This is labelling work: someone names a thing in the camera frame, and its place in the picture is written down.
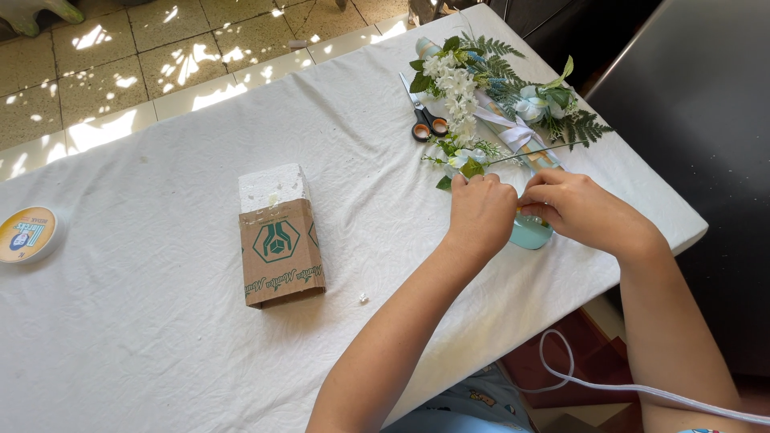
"white string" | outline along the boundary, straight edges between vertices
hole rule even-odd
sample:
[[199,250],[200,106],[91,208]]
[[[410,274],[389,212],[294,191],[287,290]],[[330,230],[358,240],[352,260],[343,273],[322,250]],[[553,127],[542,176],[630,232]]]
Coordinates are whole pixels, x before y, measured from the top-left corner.
[[[558,371],[555,371],[553,368],[549,367],[548,364],[545,362],[545,357],[543,356],[543,343],[545,342],[545,336],[549,334],[556,334],[561,338],[561,340],[564,342],[564,346],[567,347],[567,353],[570,355],[570,371],[567,374],[559,373]],[[526,390],[519,388],[518,386],[514,385],[514,387],[522,392],[528,392],[528,393],[538,393],[538,392],[544,392],[544,391],[550,391],[557,388],[561,388],[567,384],[568,381],[572,381],[576,384],[581,384],[585,387],[593,388],[593,389],[601,389],[605,391],[636,391],[636,392],[644,392],[647,394],[652,394],[654,396],[665,398],[666,400],[676,401],[677,403],[684,404],[686,406],[689,406],[691,408],[696,408],[699,411],[703,411],[709,414],[713,415],[719,415],[725,418],[732,418],[737,419],[739,421],[747,421],[755,424],[762,424],[762,425],[770,425],[770,417],[761,416],[761,415],[754,415],[754,414],[746,414],[744,412],[738,412],[733,411],[730,409],[724,409],[720,408],[719,406],[714,406],[711,404],[701,403],[700,401],[692,400],[690,398],[682,397],[681,395],[677,395],[671,392],[662,391],[657,388],[652,388],[644,385],[636,385],[636,384],[628,384],[628,385],[604,385],[604,384],[592,384],[591,382],[582,381],[578,378],[573,378],[572,373],[574,371],[574,358],[572,356],[572,348],[570,347],[569,343],[567,342],[567,339],[564,338],[564,335],[561,334],[561,332],[556,331],[555,329],[549,329],[543,333],[543,336],[540,338],[540,361],[543,363],[543,367],[545,367],[546,370],[548,370],[549,373],[552,375],[562,378],[563,381],[560,384],[547,387],[547,388],[541,388],[541,389],[535,389],[535,390]]]

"scissors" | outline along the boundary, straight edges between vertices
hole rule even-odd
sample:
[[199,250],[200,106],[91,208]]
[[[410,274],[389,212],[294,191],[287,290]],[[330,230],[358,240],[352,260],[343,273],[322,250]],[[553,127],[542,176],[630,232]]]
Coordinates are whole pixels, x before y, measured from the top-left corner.
[[[407,81],[407,77],[403,76],[402,72],[399,72],[398,75],[401,77],[404,87],[407,88],[407,92],[409,92],[409,82]],[[428,136],[430,134],[437,137],[443,137],[449,133],[447,120],[445,118],[436,117],[430,114],[428,109],[423,106],[423,103],[420,102],[417,95],[414,93],[409,92],[409,97],[412,99],[412,103],[414,104],[414,115],[417,117],[417,122],[412,126],[412,137],[414,137],[415,140],[426,142],[428,141]]]

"light blue bottle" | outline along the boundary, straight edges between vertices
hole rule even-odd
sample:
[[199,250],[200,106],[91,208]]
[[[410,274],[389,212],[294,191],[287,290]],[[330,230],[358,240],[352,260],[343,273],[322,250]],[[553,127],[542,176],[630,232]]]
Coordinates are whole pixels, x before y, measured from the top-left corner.
[[554,228],[539,216],[525,216],[521,209],[516,212],[514,230],[511,232],[511,243],[528,250],[536,250],[545,245],[554,234]]

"hexagon logo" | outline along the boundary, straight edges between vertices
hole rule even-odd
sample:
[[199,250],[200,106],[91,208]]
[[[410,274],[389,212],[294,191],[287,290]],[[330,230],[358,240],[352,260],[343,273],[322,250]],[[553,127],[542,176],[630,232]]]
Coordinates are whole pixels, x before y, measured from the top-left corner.
[[252,248],[265,263],[272,263],[294,255],[298,240],[300,232],[289,221],[279,221],[262,226]]

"cardboard box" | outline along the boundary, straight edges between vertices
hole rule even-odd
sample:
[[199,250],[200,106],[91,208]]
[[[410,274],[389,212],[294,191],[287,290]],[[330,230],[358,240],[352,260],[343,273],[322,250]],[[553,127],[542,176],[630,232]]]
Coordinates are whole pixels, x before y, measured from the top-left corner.
[[309,200],[241,213],[238,219],[246,305],[261,310],[326,292]]

